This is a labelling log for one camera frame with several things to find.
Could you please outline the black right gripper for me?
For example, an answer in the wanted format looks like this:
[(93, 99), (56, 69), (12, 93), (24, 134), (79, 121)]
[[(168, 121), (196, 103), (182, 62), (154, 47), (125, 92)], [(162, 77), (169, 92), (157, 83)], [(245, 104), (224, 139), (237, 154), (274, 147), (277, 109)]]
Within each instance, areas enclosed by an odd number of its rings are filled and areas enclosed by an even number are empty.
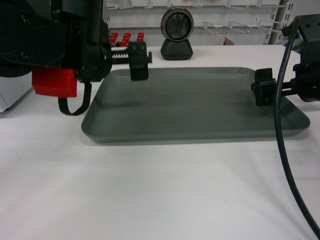
[[(320, 100), (320, 15), (302, 15), (294, 41), (300, 63), (294, 65), (295, 78), (284, 82), (280, 96), (298, 95), (305, 102)], [(277, 81), (272, 68), (257, 69), (251, 91), (258, 107), (271, 106), (276, 101)]]

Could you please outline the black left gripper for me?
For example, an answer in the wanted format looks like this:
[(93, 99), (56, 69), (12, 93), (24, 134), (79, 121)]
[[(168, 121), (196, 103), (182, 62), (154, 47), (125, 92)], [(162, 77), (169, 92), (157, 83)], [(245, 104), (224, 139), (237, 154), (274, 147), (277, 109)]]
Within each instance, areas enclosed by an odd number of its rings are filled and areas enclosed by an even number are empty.
[(145, 81), (152, 62), (152, 52), (147, 51), (143, 41), (129, 42), (125, 49), (112, 51), (103, 44), (88, 45), (80, 51), (75, 77), (82, 83), (100, 82), (110, 73), (112, 64), (129, 64), (131, 80)]

